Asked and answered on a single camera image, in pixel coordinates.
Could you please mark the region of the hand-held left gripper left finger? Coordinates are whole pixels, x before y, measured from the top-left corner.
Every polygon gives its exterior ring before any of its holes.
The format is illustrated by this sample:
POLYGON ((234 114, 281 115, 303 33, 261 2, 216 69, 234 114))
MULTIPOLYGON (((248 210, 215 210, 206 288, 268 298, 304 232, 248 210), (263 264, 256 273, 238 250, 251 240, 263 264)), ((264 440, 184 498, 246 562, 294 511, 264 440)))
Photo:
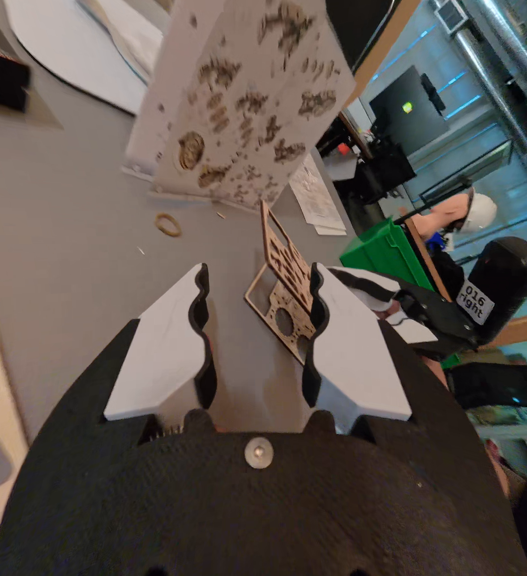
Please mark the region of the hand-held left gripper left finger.
POLYGON ((103 415, 108 421, 153 415, 182 422, 207 410, 217 391, 209 319, 209 269, 199 263, 143 312, 103 415))

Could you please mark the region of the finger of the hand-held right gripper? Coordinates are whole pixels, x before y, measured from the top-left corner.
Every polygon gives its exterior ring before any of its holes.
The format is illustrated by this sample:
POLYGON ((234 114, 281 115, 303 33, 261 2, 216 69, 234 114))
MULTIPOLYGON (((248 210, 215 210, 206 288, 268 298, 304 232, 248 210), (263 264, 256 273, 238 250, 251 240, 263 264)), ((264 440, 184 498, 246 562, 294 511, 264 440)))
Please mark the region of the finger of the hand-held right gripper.
POLYGON ((328 267, 327 270, 352 292, 376 301, 391 301, 402 290, 398 281, 375 272, 343 267, 328 267))
POLYGON ((381 301, 367 292, 357 290, 357 298, 380 320, 386 321, 408 344, 437 342, 431 330, 409 318, 396 299, 381 301))

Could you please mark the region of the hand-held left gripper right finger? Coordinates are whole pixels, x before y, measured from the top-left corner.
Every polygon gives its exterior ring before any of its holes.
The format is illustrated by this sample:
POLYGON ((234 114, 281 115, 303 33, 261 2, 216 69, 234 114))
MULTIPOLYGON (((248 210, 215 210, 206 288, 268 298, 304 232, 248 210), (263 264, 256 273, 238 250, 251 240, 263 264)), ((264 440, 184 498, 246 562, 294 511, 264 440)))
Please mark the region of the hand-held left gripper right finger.
POLYGON ((315 333, 302 377, 308 405, 332 414, 349 435, 362 416, 406 422, 412 409, 379 319, 321 263, 310 272, 315 333))

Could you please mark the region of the large wooden puzzle sheet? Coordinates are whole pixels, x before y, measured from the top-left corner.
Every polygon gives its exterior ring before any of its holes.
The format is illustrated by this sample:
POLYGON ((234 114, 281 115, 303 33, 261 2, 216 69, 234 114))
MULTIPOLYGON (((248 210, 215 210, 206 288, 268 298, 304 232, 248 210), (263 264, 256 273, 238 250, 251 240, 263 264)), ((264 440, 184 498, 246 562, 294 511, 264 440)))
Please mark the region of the large wooden puzzle sheet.
POLYGON ((267 272, 272 272, 271 268, 267 264, 264 264, 246 290, 244 300, 260 320, 264 322, 267 328, 287 348, 292 356, 303 366, 305 364, 308 345, 315 333, 315 328, 310 322, 309 314, 275 276, 274 285, 267 295, 267 309, 265 312, 259 309, 252 296, 262 277, 267 272), (279 311, 284 311, 291 322, 290 334, 285 334, 278 323, 277 313, 279 311))

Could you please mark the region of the grey desk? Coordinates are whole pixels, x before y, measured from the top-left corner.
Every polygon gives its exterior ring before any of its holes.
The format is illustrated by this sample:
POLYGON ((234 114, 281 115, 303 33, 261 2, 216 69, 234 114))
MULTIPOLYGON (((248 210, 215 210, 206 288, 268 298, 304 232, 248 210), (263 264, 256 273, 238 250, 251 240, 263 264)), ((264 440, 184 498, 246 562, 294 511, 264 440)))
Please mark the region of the grey desk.
POLYGON ((209 267, 213 421, 301 431, 301 366, 244 300, 265 260, 259 215, 153 197, 121 171, 132 117, 33 61, 3 1, 0 28, 35 89, 29 113, 0 109, 0 346, 28 442, 126 323, 198 263, 209 267), (155 227, 159 212, 180 237, 155 227))

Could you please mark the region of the black desk monitor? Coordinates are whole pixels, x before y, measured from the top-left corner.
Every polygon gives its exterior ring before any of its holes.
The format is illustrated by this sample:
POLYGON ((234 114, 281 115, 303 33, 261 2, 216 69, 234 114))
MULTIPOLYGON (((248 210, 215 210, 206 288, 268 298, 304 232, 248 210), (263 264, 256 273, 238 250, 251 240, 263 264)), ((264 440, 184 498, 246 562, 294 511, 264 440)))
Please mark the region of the black desk monitor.
POLYGON ((327 15, 346 62, 356 73, 401 1, 326 1, 327 15))

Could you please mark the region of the green plastic bin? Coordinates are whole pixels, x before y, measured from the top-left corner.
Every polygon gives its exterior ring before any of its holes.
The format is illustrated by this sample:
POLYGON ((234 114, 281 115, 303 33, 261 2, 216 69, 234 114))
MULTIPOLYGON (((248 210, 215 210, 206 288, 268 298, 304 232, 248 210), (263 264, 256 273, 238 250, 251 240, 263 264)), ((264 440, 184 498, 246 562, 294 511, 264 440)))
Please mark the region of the green plastic bin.
POLYGON ((411 219, 376 224, 349 243, 339 260, 344 267, 396 277, 452 301, 411 219))

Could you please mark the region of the laminated instruction paper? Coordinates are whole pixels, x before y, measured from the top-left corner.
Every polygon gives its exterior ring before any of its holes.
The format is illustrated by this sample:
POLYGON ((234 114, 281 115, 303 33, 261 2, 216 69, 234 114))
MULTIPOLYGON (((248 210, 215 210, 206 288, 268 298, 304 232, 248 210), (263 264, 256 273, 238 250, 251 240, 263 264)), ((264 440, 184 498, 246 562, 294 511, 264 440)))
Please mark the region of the laminated instruction paper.
POLYGON ((289 180, 307 224, 318 235, 346 236, 347 230, 311 154, 289 180))

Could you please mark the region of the tan rubber band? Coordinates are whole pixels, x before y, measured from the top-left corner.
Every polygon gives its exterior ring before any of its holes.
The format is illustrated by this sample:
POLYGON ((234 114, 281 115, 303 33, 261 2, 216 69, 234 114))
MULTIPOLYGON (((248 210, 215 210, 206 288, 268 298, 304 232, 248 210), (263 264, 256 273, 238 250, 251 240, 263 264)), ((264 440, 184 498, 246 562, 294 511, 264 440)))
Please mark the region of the tan rubber band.
POLYGON ((159 212, 154 219, 155 227, 168 237, 177 238, 182 234, 178 220, 167 212, 159 212))

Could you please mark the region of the assembly instruction booklet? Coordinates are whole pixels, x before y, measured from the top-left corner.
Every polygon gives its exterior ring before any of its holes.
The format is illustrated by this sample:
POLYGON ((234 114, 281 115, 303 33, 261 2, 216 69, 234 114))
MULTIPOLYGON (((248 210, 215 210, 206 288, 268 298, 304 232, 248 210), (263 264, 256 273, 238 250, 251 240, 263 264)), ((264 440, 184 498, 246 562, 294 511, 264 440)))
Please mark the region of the assembly instruction booklet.
POLYGON ((354 87, 326 1, 176 1, 123 170, 161 197, 257 212, 354 87))

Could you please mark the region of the metal ventilation ducts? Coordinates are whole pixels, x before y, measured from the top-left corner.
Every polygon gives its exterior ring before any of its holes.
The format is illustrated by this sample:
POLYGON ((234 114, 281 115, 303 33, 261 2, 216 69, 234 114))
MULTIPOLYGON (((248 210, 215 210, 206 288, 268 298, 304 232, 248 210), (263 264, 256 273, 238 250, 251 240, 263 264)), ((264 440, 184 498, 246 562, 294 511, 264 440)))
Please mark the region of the metal ventilation ducts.
POLYGON ((527 25, 512 1, 428 1, 527 170, 527 25))

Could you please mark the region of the white monitor stand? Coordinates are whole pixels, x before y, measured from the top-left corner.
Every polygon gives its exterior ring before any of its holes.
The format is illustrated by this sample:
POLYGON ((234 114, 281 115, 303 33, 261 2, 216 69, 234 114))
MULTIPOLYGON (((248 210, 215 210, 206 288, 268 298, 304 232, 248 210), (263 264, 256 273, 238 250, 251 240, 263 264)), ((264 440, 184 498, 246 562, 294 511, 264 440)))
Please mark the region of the white monitor stand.
POLYGON ((132 115, 171 15, 157 1, 5 1, 24 49, 70 86, 132 115))

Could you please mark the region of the black wall screen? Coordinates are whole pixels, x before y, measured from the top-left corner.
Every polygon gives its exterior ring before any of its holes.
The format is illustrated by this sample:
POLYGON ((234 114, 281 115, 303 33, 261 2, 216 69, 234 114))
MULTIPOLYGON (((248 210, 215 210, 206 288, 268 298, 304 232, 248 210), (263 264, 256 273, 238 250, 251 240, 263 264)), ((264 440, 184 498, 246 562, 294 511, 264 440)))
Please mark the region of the black wall screen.
POLYGON ((370 130, 411 155, 448 132, 445 104, 426 74, 410 66, 369 103, 375 115, 370 130))

